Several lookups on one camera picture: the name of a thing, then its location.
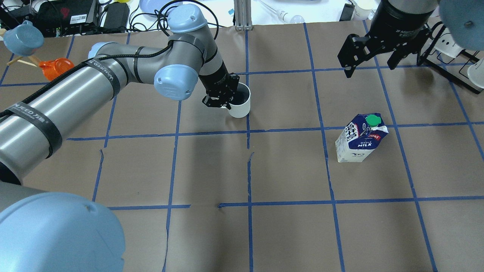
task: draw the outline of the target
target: green bottle cap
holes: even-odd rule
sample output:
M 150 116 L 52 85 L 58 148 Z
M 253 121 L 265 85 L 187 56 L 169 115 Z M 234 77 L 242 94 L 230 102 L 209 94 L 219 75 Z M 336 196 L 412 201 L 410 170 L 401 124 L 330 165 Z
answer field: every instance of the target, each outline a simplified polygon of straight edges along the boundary
M 381 118 L 374 114 L 368 115 L 365 119 L 370 127 L 376 127 L 381 123 Z

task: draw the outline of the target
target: milk carton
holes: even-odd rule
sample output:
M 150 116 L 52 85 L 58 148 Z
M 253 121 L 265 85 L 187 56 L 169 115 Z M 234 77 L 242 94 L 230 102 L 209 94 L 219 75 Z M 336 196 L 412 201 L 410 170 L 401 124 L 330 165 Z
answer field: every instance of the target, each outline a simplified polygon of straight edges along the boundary
M 387 134 L 379 113 L 358 114 L 336 140 L 338 162 L 362 162 Z

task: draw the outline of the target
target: white cup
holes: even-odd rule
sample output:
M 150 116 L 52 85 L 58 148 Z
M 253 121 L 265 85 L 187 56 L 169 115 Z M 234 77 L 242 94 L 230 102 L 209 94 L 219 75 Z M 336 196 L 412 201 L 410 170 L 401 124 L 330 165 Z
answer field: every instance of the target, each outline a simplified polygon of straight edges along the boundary
M 355 15 L 353 20 L 366 20 L 368 16 L 370 16 L 371 11 L 375 7 L 374 0 L 355 0 L 352 1 L 355 3 Z
M 469 80 L 479 88 L 484 88 L 484 59 L 471 65 L 467 69 Z
M 238 95 L 234 97 L 234 104 L 229 103 L 231 109 L 228 113 L 235 118 L 243 118 L 249 114 L 250 111 L 250 89 L 247 85 L 239 82 L 237 86 Z

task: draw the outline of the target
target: light blue cup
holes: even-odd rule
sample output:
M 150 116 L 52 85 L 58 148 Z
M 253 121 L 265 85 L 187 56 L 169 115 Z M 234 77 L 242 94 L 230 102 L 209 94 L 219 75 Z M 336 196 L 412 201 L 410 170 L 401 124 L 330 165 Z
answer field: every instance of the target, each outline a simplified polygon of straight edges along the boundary
M 44 44 L 44 36 L 32 22 L 24 21 L 21 25 L 5 32 L 3 42 L 10 52 L 28 57 Z

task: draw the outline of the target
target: orange cup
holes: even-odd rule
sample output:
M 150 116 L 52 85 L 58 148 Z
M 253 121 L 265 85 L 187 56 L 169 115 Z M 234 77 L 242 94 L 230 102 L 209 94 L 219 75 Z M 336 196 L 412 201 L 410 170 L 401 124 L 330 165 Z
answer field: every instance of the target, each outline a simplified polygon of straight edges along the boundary
M 74 67 L 74 63 L 66 58 L 60 58 L 56 60 L 41 61 L 39 67 L 42 69 L 42 73 L 49 80 L 52 81 L 56 77 L 64 74 L 69 69 Z

